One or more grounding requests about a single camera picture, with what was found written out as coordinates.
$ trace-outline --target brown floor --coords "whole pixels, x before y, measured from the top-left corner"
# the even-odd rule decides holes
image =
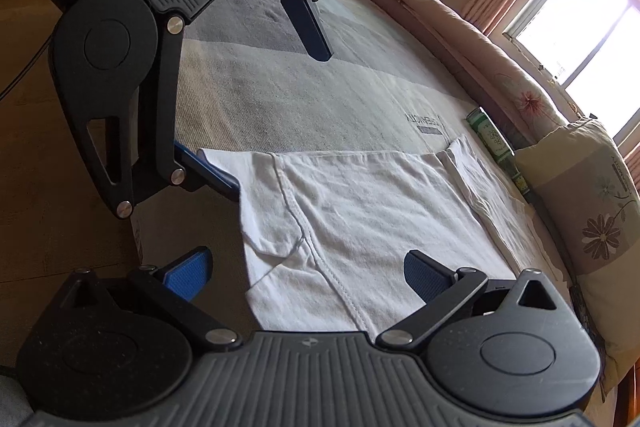
[[[0,0],[0,90],[59,16],[49,0]],[[14,364],[75,267],[119,277],[137,262],[129,222],[111,215],[84,169],[45,53],[0,102],[0,364]]]

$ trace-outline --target floral pillow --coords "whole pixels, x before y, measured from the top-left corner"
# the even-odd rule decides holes
[[[640,199],[597,120],[563,126],[516,151],[571,256],[587,308],[606,343],[604,388],[640,359]]]

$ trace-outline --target bed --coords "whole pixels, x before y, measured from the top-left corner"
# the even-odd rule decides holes
[[[464,136],[509,185],[465,123],[479,103],[504,97],[483,98],[492,87],[470,77],[476,64],[457,67],[465,57],[449,60],[437,32],[426,47],[371,0],[320,0],[319,9],[335,51],[327,63],[306,55],[278,0],[217,0],[208,7],[183,44],[177,140],[193,151],[420,155]],[[535,127],[509,114],[513,105],[499,105],[504,110],[494,108],[491,116],[512,144],[535,142]],[[518,197],[513,185],[510,190]],[[563,271],[548,231],[534,222],[552,265]],[[244,335],[259,327],[245,298],[254,282],[236,203],[207,187],[195,193],[172,187],[139,204],[132,227],[143,264],[162,266],[197,245],[210,247],[214,275],[195,303]],[[543,264],[541,258],[536,267],[549,273]],[[610,393],[591,416],[611,425],[614,406]]]

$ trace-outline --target window frame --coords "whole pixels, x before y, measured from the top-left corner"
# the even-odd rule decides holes
[[[616,19],[616,21],[610,26],[609,30],[603,36],[602,40],[594,47],[594,49],[587,55],[587,57],[583,60],[583,62],[567,77],[567,79],[560,84],[558,82],[557,77],[555,77],[550,71],[548,71],[544,64],[541,64],[540,61],[535,57],[533,53],[531,53],[524,44],[522,44],[518,40],[518,36],[524,31],[527,25],[533,20],[538,12],[542,9],[545,2],[547,0],[530,0],[525,7],[514,17],[514,19],[509,23],[509,25],[502,32],[502,36],[507,39],[520,53],[522,53],[529,62],[535,65],[539,71],[546,71],[551,78],[556,81],[556,86],[558,89],[562,91],[562,93],[569,97],[566,92],[566,88],[582,73],[582,70],[591,62],[593,57],[600,51],[602,46],[605,44],[607,39],[609,39],[610,35],[616,29],[622,17],[626,14],[626,12],[630,8],[636,8],[640,11],[640,1],[639,0],[626,0],[626,7],[622,10],[620,16]],[[636,113],[627,121],[627,123],[622,127],[622,129],[614,136],[614,142],[617,145],[622,144],[631,134],[635,134],[635,131],[638,130],[640,126],[640,109],[636,111]]]

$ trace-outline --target silver screw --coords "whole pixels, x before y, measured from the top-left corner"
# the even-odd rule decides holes
[[[227,330],[226,328],[218,328],[217,330],[207,331],[204,336],[211,344],[224,346],[226,344],[233,344],[238,340],[238,334],[235,331]]]
[[[411,333],[404,330],[386,330],[381,336],[385,344],[389,346],[406,346],[414,341]]]
[[[120,219],[126,219],[133,212],[133,205],[129,201],[121,201],[116,208],[116,215]]]
[[[185,176],[184,169],[175,169],[175,171],[171,173],[172,184],[180,185],[184,181]]]
[[[177,35],[182,31],[183,28],[184,21],[176,15],[171,17],[166,24],[166,30],[171,33],[171,35]]]

